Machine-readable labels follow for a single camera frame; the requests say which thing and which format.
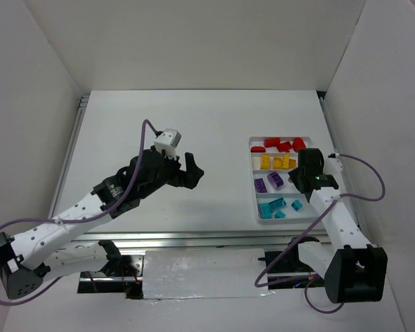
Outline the teal flower lego piece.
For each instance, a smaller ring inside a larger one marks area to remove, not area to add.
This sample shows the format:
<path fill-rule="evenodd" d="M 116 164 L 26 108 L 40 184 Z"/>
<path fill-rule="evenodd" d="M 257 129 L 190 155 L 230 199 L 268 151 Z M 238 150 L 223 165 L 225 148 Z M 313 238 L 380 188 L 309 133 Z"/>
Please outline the teal flower lego piece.
<path fill-rule="evenodd" d="M 271 219 L 272 211 L 268 203 L 259 203 L 258 204 L 259 218 L 260 219 Z"/>

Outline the teal small square brick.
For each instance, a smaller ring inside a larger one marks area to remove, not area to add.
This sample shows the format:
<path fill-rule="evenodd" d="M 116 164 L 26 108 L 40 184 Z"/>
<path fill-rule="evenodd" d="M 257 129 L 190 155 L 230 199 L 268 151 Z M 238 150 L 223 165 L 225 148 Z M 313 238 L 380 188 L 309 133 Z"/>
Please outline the teal small square brick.
<path fill-rule="evenodd" d="M 294 200 L 291 203 L 291 207 L 295 210 L 295 211 L 299 211 L 302 209 L 303 205 L 299 200 Z"/>

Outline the white sorting tray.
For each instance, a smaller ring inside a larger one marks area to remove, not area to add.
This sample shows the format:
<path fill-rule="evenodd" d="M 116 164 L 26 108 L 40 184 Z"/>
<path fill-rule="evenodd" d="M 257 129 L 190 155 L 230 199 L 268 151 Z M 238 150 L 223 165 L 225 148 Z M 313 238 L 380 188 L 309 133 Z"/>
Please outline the white sorting tray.
<path fill-rule="evenodd" d="M 289 155 L 290 158 L 295 159 L 297 161 L 298 152 L 294 152 L 293 148 L 291 149 L 290 153 L 280 153 L 277 150 L 277 147 L 266 148 L 266 152 L 264 153 L 251 153 L 250 148 L 254 146 L 262 146 L 264 147 L 264 140 L 267 138 L 280 138 L 281 142 L 290 141 L 291 144 L 295 138 L 302 138 L 306 144 L 306 148 L 313 147 L 313 141 L 307 136 L 300 136 L 300 137 L 288 137 L 288 136 L 252 136 L 249 138 L 248 146 L 249 146 L 249 155 L 250 155 L 250 162 L 251 162 L 251 176 L 252 180 L 251 183 L 254 187 L 254 201 L 255 201 L 255 211 L 256 211 L 256 218 L 257 222 L 262 225 L 284 225 L 284 224 L 294 224 L 294 223 L 306 223 L 307 221 L 312 221 L 317 217 L 317 212 L 314 208 L 307 202 L 305 196 L 301 194 L 295 186 L 289 180 L 289 171 L 293 169 L 273 169 L 273 158 L 274 157 L 281 157 L 283 158 L 284 155 Z M 261 155 L 268 155 L 270 156 L 270 169 L 268 170 L 261 170 L 260 169 L 260 158 Z M 267 175 L 271 172 L 277 172 L 284 180 L 284 185 L 280 190 L 274 190 L 271 184 L 268 182 Z M 267 193 L 256 193 L 255 191 L 255 178 L 263 178 L 264 183 L 267 188 Z M 284 219 L 275 219 L 274 215 L 277 211 L 275 210 L 272 212 L 271 219 L 260 219 L 259 218 L 259 211 L 258 211 L 258 204 L 259 203 L 269 203 L 278 198 L 284 198 L 286 201 L 286 206 L 279 209 L 281 210 L 286 217 Z M 291 207 L 291 203 L 294 200 L 299 200 L 303 207 L 299 211 L 295 211 Z"/>

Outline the small yellow lego brick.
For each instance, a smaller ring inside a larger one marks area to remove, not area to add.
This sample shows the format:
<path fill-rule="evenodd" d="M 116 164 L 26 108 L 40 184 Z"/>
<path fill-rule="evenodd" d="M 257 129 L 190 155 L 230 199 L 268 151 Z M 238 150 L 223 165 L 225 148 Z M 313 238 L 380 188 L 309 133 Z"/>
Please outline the small yellow lego brick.
<path fill-rule="evenodd" d="M 295 169 L 297 167 L 297 161 L 295 159 L 290 158 L 288 166 L 290 169 Z"/>

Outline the red curved lego brick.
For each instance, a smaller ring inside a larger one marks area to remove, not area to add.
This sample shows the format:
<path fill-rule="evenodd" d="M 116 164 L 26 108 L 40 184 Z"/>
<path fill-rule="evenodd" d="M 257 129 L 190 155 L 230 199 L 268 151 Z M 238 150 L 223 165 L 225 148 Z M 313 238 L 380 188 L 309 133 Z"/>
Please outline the red curved lego brick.
<path fill-rule="evenodd" d="M 277 150 L 280 153 L 290 153 L 292 149 L 292 144 L 290 141 L 281 142 L 277 145 Z"/>

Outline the yellow and teal lego stack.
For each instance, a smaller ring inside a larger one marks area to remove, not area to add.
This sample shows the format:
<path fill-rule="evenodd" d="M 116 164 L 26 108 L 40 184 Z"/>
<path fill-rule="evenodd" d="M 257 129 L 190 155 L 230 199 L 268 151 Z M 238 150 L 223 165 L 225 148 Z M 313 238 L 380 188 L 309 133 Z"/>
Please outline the yellow and teal lego stack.
<path fill-rule="evenodd" d="M 289 169 L 290 168 L 290 156 L 284 155 L 282 158 L 282 169 Z"/>

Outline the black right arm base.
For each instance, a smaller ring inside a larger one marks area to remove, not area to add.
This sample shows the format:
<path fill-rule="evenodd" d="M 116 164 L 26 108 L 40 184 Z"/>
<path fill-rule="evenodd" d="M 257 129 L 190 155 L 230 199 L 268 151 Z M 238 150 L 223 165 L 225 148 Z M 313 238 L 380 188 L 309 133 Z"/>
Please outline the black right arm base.
<path fill-rule="evenodd" d="M 268 282 L 283 280 L 269 285 L 270 290 L 305 288 L 316 272 L 299 260 L 298 249 L 290 250 L 267 274 Z"/>

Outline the red studded lego brick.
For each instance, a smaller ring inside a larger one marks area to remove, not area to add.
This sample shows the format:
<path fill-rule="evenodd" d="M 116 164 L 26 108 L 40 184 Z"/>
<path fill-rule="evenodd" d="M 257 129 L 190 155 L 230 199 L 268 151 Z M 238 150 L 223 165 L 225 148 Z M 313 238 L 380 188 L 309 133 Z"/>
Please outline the red studded lego brick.
<path fill-rule="evenodd" d="M 267 138 L 264 140 L 264 147 L 265 148 L 271 148 L 271 147 L 277 147 L 280 144 L 281 140 L 280 138 Z"/>

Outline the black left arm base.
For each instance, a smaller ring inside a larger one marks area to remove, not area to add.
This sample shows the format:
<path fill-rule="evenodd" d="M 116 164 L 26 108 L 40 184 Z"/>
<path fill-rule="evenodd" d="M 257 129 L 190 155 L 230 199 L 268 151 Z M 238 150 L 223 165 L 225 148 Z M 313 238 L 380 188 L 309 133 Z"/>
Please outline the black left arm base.
<path fill-rule="evenodd" d="M 101 270 L 80 273 L 78 294 L 120 293 L 126 299 L 143 299 L 144 255 L 123 255 L 114 242 L 98 242 L 107 254 Z"/>

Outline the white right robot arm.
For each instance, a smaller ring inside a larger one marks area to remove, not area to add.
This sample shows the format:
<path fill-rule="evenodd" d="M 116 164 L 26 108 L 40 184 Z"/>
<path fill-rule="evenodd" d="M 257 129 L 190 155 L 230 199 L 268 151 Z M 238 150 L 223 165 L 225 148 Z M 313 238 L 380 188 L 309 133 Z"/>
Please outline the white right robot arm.
<path fill-rule="evenodd" d="M 325 159 L 317 148 L 298 151 L 297 167 L 289 177 L 318 213 L 331 240 L 329 252 L 320 242 L 294 240 L 299 260 L 324 281 L 328 299 L 334 304 L 378 302 L 382 299 L 387 272 L 387 254 L 363 235 L 343 203 L 335 178 L 324 172 Z"/>

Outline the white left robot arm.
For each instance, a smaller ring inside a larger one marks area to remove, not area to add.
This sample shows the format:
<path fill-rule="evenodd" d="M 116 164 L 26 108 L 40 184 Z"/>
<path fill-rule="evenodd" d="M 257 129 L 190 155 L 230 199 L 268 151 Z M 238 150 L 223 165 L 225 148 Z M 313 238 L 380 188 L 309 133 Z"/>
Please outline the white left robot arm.
<path fill-rule="evenodd" d="M 23 299 L 44 282 L 73 273 L 120 272 L 124 259 L 114 242 L 83 246 L 73 240 L 137 208 L 165 185 L 194 189 L 204 171 L 189 152 L 185 164 L 182 169 L 178 158 L 146 149 L 54 219 L 16 235 L 0 231 L 0 279 L 8 299 Z"/>

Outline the aluminium table frame rails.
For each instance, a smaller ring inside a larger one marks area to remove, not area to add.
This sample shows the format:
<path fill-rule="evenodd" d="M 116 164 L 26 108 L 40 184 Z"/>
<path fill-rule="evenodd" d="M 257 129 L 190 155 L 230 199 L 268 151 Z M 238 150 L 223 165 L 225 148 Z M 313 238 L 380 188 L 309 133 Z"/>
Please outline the aluminium table frame rails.
<path fill-rule="evenodd" d="M 121 217 L 80 236 L 80 243 L 114 240 L 121 248 L 275 245 L 301 233 L 315 210 L 285 209 L 262 221 L 257 205 L 278 197 L 255 194 L 261 176 L 252 145 L 266 137 L 301 137 L 333 151 L 314 91 L 94 91 L 80 101 L 72 142 L 51 206 L 58 214 L 115 174 L 138 153 L 144 119 L 182 135 L 178 153 L 194 154 L 205 172 L 193 190 L 165 186 Z"/>

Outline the teal studded lego brick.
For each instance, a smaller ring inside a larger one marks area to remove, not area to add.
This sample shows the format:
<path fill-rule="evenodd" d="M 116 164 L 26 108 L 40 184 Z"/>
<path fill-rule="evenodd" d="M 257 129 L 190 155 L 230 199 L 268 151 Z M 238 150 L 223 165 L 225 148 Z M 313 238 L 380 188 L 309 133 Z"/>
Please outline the teal studded lego brick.
<path fill-rule="evenodd" d="M 271 202 L 268 203 L 269 204 L 269 208 L 271 212 L 274 212 L 275 210 L 279 210 L 283 207 L 286 206 L 286 201 L 284 200 L 284 198 L 280 197 L 278 199 L 275 199 Z"/>

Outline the yellow round lego piece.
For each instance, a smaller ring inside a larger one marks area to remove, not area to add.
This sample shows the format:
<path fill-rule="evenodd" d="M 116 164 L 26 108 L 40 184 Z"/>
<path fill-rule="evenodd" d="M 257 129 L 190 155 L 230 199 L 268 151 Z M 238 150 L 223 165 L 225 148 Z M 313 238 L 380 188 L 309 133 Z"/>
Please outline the yellow round lego piece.
<path fill-rule="evenodd" d="M 268 156 L 268 155 L 261 155 L 261 158 L 260 158 L 260 169 L 261 170 L 268 170 L 268 169 L 270 169 L 270 156 Z"/>

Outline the purple flower lego piece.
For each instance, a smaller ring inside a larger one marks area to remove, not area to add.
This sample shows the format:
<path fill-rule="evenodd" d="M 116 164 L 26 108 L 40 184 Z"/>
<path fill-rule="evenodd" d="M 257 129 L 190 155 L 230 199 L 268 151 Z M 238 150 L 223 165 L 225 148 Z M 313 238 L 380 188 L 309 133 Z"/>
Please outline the purple flower lego piece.
<path fill-rule="evenodd" d="M 284 185 L 283 178 L 277 172 L 271 172 L 267 175 L 268 182 L 274 190 L 280 190 Z"/>

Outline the yellow studded brick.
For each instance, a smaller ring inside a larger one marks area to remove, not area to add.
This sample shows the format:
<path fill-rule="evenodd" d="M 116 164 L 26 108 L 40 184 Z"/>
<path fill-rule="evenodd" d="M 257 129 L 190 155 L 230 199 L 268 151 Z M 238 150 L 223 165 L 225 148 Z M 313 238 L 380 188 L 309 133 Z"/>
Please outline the yellow studded brick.
<path fill-rule="evenodd" d="M 283 158 L 274 157 L 273 158 L 273 169 L 283 169 Z"/>

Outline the purple studded lego brick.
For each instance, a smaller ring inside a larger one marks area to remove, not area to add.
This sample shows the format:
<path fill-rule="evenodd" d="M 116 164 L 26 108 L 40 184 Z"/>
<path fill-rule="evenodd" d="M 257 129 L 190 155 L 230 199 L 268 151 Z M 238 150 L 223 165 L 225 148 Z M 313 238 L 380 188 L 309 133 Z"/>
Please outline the purple studded lego brick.
<path fill-rule="evenodd" d="M 268 192 L 263 178 L 255 178 L 254 184 L 256 193 L 262 194 Z"/>

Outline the small teal lego brick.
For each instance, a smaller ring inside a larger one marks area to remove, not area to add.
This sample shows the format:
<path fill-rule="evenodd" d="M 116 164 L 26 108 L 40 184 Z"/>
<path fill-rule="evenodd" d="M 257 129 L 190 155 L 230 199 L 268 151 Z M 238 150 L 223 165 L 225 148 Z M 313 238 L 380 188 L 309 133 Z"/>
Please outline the small teal lego brick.
<path fill-rule="evenodd" d="M 285 217 L 286 215 L 281 210 L 277 211 L 274 215 L 275 219 L 284 219 Z"/>

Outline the red flower lego piece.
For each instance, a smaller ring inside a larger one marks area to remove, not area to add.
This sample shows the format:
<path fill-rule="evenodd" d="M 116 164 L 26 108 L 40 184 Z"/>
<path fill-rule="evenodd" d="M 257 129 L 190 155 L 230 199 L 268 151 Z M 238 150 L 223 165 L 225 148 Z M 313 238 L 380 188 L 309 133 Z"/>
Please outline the red flower lego piece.
<path fill-rule="evenodd" d="M 306 144 L 303 141 L 302 138 L 295 138 L 292 142 L 292 148 L 294 150 L 294 152 L 298 152 L 301 149 L 305 149 L 306 148 Z"/>

